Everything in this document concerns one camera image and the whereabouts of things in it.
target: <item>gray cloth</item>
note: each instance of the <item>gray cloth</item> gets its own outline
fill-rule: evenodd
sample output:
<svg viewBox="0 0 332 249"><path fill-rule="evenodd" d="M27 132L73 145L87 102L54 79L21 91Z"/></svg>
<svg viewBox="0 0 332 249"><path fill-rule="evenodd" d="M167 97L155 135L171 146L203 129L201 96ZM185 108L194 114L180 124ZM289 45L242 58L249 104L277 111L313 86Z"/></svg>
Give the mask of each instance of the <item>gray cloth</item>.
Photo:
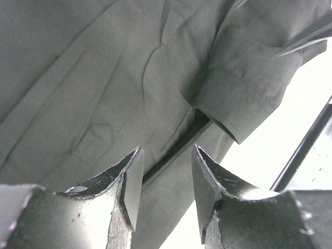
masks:
<svg viewBox="0 0 332 249"><path fill-rule="evenodd" d="M251 0L230 11L194 106L243 142L280 105L297 69L326 50L323 41L276 56L330 7L330 1Z"/></svg>
<svg viewBox="0 0 332 249"><path fill-rule="evenodd" d="M3 2L0 183L66 190L139 145L146 173L195 126L195 108L241 143L277 108L296 69L326 49L320 42L275 56L331 2L240 2ZM201 143L221 159L230 139L213 131ZM155 234L156 248L193 201L190 160L180 158L159 174L164 182L155 178L159 192L144 188L142 205L160 207L150 224L160 215L170 222L153 232L139 222L140 245ZM182 189L164 189L174 182Z"/></svg>

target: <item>wrinkled cloth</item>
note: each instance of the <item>wrinkled cloth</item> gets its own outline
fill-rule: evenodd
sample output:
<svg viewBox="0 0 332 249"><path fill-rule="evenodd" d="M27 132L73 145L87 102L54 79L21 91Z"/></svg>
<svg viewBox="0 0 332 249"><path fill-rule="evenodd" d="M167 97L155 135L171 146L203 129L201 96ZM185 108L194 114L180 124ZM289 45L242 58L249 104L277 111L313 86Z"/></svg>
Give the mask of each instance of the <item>wrinkled cloth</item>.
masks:
<svg viewBox="0 0 332 249"><path fill-rule="evenodd" d="M221 128L200 137L221 160L229 137L245 140L278 107L296 70L325 51L321 41L277 56L330 6L330 0L1 3L0 183L66 190L136 146L145 149L147 173L195 127L196 109ZM179 156L163 168L161 182L150 184L154 191L144 188L142 206L156 208L146 223L140 220L148 213L139 215L133 248L158 248L193 201L189 159ZM148 228L154 220L158 231Z"/></svg>

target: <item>black metal bar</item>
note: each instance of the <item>black metal bar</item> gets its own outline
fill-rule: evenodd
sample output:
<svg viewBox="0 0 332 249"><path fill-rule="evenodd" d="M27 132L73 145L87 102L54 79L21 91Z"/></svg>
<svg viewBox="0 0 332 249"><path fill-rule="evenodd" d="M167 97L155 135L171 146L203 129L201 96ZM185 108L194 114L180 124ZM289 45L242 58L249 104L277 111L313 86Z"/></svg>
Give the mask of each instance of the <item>black metal bar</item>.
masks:
<svg viewBox="0 0 332 249"><path fill-rule="evenodd" d="M299 169L309 150L314 145L315 141L321 134L321 132L326 127L329 120L332 118L332 98L324 106L323 110L320 112L315 122L309 129L308 133L305 135L300 145L297 147L296 151L275 180L270 190L281 192L285 190L288 183L292 180L296 171Z"/></svg>

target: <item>shirt sleeve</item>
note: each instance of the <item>shirt sleeve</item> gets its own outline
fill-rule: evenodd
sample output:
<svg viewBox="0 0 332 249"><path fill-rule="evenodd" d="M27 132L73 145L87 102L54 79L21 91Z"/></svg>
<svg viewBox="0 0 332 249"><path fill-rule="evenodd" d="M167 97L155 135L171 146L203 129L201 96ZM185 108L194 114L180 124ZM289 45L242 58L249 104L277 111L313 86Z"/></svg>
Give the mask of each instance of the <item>shirt sleeve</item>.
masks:
<svg viewBox="0 0 332 249"><path fill-rule="evenodd" d="M303 11L294 13L291 10L294 4L304 2L311 7L306 12L313 16L307 23L299 24L296 20L302 18ZM316 1L294 1L288 3L292 6L270 7L264 6L265 3L248 1L244 11L231 13L235 17L230 18L215 38L207 77L193 102L195 108L239 144L278 108L297 69L326 50L326 42L322 42L310 49L276 56L287 39L304 29L308 20L314 20ZM282 8L285 14L278 17L275 12L280 14Z"/></svg>

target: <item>seam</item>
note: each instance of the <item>seam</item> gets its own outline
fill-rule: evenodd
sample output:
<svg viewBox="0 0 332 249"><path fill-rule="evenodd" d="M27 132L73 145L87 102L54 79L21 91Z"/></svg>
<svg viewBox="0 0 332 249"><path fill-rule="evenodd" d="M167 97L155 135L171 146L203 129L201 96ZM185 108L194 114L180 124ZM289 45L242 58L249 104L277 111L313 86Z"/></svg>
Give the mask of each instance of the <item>seam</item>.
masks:
<svg viewBox="0 0 332 249"><path fill-rule="evenodd" d="M69 47L71 47L74 42L78 39L78 37L83 34L91 25L93 25L95 23L95 21L103 14L105 13L110 7L112 7L112 5L116 2L117 0L113 1L112 3L110 3L109 5L105 6L104 9L102 9L102 11L91 20L91 22L89 22L79 33L77 33L77 35L69 42L69 44L66 46L66 48L60 53L60 55L57 57L57 59L52 63L52 65L50 67L47 68L47 70L44 71L43 75L36 81L38 82L48 71L50 68L52 68L52 66L54 66L54 64L56 63L57 60L59 60L69 49ZM66 79L66 77L70 74L70 72L72 71L72 69L80 62L80 60L82 59L82 57L85 55L87 51L84 51L83 54L79 57L79 59L77 60L77 62L75 62L75 64L73 65L72 68L70 68L70 70L68 71L68 73L66 74L65 78L62 80L62 82L64 82L64 80ZM40 106L40 108L38 109L37 113L32 117L31 121L29 122L29 124L25 127L24 131L21 133L21 135L18 137L18 139L16 140L16 142L12 145L10 151L7 153L4 161L2 164L0 164L0 170L1 168L4 166L4 164L8 161L10 155L13 153L14 149L16 148L17 144L22 140L23 136L25 135L26 131L31 127L31 125L33 124L33 121L36 119L37 114L39 113L41 107L45 104L45 102Z"/></svg>
<svg viewBox="0 0 332 249"><path fill-rule="evenodd" d="M68 70L68 72L66 73L66 75L64 76L64 78L62 79L62 81L54 88L54 90L49 94L49 96L53 95L54 92L56 92L59 87L63 84L63 82L68 78L68 76L70 75L70 73L72 72L72 70L76 67L76 65L81 61L81 59L83 58L83 56L86 54L87 51L84 51L80 57L78 58L78 60L73 64L73 66ZM15 150L16 146L20 143L20 141L22 140L22 138L24 137L24 135L26 134L26 132L29 130L29 128L35 123L38 114L40 113L40 110L42 109L42 107L45 105L45 103L47 102L48 98L45 99L45 101L41 104L41 106L38 108L38 111L33 115L33 117L31 118L31 120L29 121L29 123L26 125L26 127L24 128L24 130L21 132L21 134L19 135L19 137L16 139L15 143L11 146L11 149L9 150L9 152L7 153L7 156L5 157L3 163L0 165L0 170L2 167L4 167L4 165L8 162L9 157L11 156L11 154L13 153L13 151Z"/></svg>
<svg viewBox="0 0 332 249"><path fill-rule="evenodd" d="M257 90L251 85L251 83L249 83L247 80L244 80L240 77L238 77L237 75L235 74L230 74L228 72L226 72L225 74L223 74L223 71L221 70L218 70L218 69L215 69L215 68L210 68L209 71L211 71L212 75L215 75L215 76L220 76L219 74L222 74L223 76L226 74L226 75L231 75L232 77L235 77L237 78L238 80L242 81L243 83L245 83L245 85L250 88L253 92L255 92L258 96L261 96L261 93L257 92ZM268 101L266 99L266 97L264 97L263 99L258 99L254 96L252 96L248 91L245 90L245 87L243 85L239 85L240 88L242 88L246 94L248 94L251 98L253 98L257 103L261 104L262 101L266 102L272 109L276 109L277 107L275 105L273 105L270 101Z"/></svg>
<svg viewBox="0 0 332 249"><path fill-rule="evenodd" d="M209 109L212 113L214 113L214 114L217 114L217 111L215 110L215 109L212 109L211 107L209 107L209 106L207 106L207 105L204 105L204 104L200 104L201 106L203 106L203 107L206 107L207 109ZM228 124L230 124L231 126L232 126L232 128L234 128L236 131L237 131L237 128L232 124L232 122L230 122L229 120L228 120L228 118L226 118L223 122L221 122L220 120L218 120L218 119L216 119L215 118L215 120L217 120L218 122L220 122L221 124L223 124L223 123L228 123Z"/></svg>

